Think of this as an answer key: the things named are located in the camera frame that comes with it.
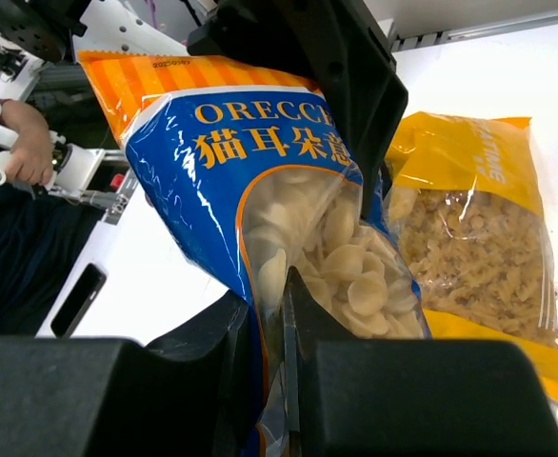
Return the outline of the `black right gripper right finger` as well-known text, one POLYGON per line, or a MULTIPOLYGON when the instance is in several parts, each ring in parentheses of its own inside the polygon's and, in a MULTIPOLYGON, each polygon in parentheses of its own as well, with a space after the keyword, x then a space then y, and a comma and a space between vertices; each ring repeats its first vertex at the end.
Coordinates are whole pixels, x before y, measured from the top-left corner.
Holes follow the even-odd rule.
POLYGON ((382 163, 408 91, 396 74, 389 40, 364 2, 218 1, 189 34, 187 50, 316 82, 363 173, 362 214, 377 212, 382 163))

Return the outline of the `blue orange orecchiette pasta bag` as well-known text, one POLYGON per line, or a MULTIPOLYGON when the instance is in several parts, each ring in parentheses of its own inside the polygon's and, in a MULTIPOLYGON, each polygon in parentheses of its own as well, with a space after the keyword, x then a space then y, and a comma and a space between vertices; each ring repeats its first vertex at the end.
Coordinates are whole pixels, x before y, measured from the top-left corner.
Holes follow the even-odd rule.
POLYGON ((117 143, 184 255, 249 306, 253 413, 284 358, 295 268, 352 334, 426 338, 421 294, 309 79, 221 56, 78 54, 117 143))

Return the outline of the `operator hand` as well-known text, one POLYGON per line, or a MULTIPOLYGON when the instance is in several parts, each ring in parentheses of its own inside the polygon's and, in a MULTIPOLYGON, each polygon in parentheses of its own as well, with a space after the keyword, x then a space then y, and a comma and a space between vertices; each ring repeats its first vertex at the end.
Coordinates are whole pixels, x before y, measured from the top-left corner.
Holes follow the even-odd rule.
POLYGON ((46 119, 25 102, 3 100, 1 107, 1 123, 17 133, 5 168, 7 178, 30 185, 46 185, 53 175, 54 150, 46 119))

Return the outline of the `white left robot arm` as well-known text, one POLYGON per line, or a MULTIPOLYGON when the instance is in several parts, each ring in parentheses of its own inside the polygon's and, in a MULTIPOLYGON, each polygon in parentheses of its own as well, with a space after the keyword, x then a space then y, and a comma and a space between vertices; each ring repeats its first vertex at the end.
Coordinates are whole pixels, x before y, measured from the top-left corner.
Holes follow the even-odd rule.
POLYGON ((189 33, 215 1, 0 1, 0 36, 51 63, 76 61, 80 50, 186 55, 189 33))

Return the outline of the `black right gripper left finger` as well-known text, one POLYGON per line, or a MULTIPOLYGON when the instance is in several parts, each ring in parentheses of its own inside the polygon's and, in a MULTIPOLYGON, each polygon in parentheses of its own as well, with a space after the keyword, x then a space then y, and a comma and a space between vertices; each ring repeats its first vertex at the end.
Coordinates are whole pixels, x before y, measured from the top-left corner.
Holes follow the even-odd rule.
POLYGON ((181 456, 282 456, 300 428, 298 370, 313 320, 336 323, 313 300, 304 278, 290 268, 281 300, 280 365, 267 398, 258 391, 258 320, 233 292, 147 344, 169 360, 176 400, 165 425, 176 433, 181 456))

